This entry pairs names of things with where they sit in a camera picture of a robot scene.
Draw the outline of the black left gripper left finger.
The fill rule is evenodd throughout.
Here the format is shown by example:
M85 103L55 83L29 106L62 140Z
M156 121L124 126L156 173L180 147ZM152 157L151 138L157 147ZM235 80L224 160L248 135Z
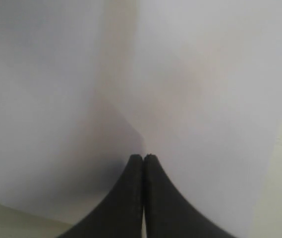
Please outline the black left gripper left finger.
M131 155L114 187L61 238L140 238L143 217L143 159Z

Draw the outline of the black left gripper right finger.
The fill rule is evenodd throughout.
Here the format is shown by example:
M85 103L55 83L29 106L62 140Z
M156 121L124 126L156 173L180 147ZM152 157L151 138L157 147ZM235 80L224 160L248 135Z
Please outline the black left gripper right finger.
M157 156L144 158L144 209L149 238L231 238L177 190Z

